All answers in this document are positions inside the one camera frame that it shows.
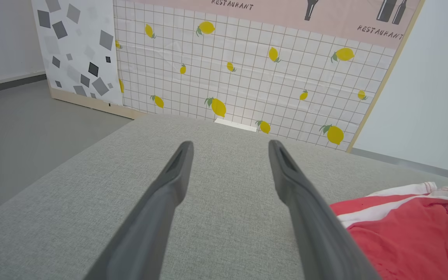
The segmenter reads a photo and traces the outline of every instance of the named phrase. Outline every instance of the red garment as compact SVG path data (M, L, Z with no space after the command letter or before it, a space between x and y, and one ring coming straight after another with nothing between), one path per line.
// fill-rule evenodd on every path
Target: red garment
M391 188L331 208L383 279L448 279L448 187Z

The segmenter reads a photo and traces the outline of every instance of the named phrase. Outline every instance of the wooden board edge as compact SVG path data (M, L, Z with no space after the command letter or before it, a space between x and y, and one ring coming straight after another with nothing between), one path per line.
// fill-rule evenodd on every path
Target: wooden board edge
M65 101L68 103L73 103L76 105L84 106L87 108L100 110L106 113L118 115L121 117L127 117L129 119L137 119L146 113L139 112L138 110L133 110L124 106L115 105L108 103L106 101L95 99L91 97L86 97L82 95L75 94L73 92L68 92L64 90L59 90L51 87L48 81L49 91L51 98Z
M418 7L416 7L416 12L414 13L413 17L411 18L411 22L409 23L409 26L407 27L407 29L409 30L408 32L406 32L406 34L404 35L404 37L402 38L402 43L399 45L399 47L397 48L397 51L395 52L395 56L392 59L392 62L390 63L390 66L388 67L388 71L386 71L386 74L383 78L383 81L381 82L380 87L378 88L377 93L374 96L374 100L373 102L371 102L371 104L369 105L368 109L367 109L367 113L366 115L364 115L359 128L357 129L357 131L355 132L352 141L350 142L350 144L348 145L347 151L348 153L350 153L350 151L352 151L352 148L354 147L355 142L357 141L357 138L359 137L359 134L362 131L362 128L364 127L364 125L366 124L366 121L368 120L369 115L371 114L376 102L378 101L378 98L381 94L381 92L383 91L386 82L388 81L388 78L390 78L390 75L393 71L393 68L395 67L395 64L397 63L397 60L400 57L400 54L402 53L402 50L404 49L404 46L407 42L407 39L409 38L409 36L411 35L412 29L414 28L414 24L416 23L416 20L418 19L419 14L421 13L421 8L423 8L423 5L425 5L425 0L421 0L418 3Z

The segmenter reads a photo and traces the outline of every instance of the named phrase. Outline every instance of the bottle illustration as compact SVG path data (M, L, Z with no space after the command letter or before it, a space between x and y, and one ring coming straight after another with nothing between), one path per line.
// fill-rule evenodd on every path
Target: bottle illustration
M393 8L397 4L397 0L383 0L381 4L380 11L378 12L378 16L376 19L378 21L388 22L393 12Z
M311 16L312 16L312 11L314 10L314 5L316 5L316 3L319 0L307 0L307 13L305 14L305 20L306 21L310 21L311 20Z
M402 3L400 3L399 7L397 8L397 12L395 13L395 17L392 21L394 25L398 25L400 23L400 20L404 15L404 11L406 10L406 2L407 0L402 0Z

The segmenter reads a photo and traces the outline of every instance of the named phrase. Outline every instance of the gray baseboard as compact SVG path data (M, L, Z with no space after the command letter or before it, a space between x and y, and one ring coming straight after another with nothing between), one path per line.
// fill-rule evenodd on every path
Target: gray baseboard
M443 177L448 177L448 170L445 170L445 169L442 169L439 167L434 167L431 165L415 163L414 161L406 161L405 159L400 159L400 158L396 158L393 156L385 156L384 154L377 154L372 151L366 151L366 150L355 149L355 148L353 148L350 153L355 154L357 156L363 156L365 158L372 158L377 161L383 161L385 163L391 163L393 165L404 166L404 167L407 167L407 168L410 168L413 170L420 170L420 171L424 171L424 172L428 172L428 173L432 173L432 174L437 174L437 175L440 175Z
M38 81L46 80L46 74L18 79L10 82L0 83L0 90L18 87L25 84L35 83Z

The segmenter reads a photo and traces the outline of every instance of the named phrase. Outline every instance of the lemon print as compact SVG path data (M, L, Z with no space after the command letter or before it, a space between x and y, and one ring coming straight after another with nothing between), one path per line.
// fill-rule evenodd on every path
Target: lemon print
M119 84L121 85L121 92L124 93L124 83L119 79Z
M340 145L343 140L343 131L336 126L322 126L320 130L322 130L322 134L327 132L327 139L333 144Z
M160 97L158 97L156 95L152 95L152 96L150 96L150 98L151 98L151 100L155 101L155 104L158 107L163 108L163 100Z
M227 63L227 69L231 72L235 72L236 68L233 66L233 64L231 62Z
M304 93L300 94L300 100L305 100L308 95L309 93L307 92L307 90L304 90Z
M269 134L269 131L271 131L271 126L269 126L269 124L265 121L256 121L255 123L260 126L260 130L264 133Z
M200 34L200 35L210 34L214 31L215 31L214 25L209 21L204 21L203 23L198 25L198 28L196 29L196 35L198 36L198 34Z
M224 115L226 114L226 105L224 105L224 103L222 103L222 101L220 101L219 99L207 98L205 99L205 103L208 105L208 107L212 105L212 110L217 116L224 117Z
M278 55L278 50L271 47L271 49L269 50L269 58L273 61L273 62L280 62L281 59L279 59L279 55Z
M366 100L368 99L368 97L366 96L366 93L364 91L359 91L359 94L357 94L357 97L359 97L359 99L361 100Z
M339 49L331 57L331 62L333 62L333 60L338 61L338 59L347 61L354 58L354 56L354 52L349 48Z
M151 39L155 39L155 37L157 37L155 34L153 34L153 29L151 29L151 26L146 25L146 27L144 27L144 31L146 32L146 35L148 35L148 37L150 37Z

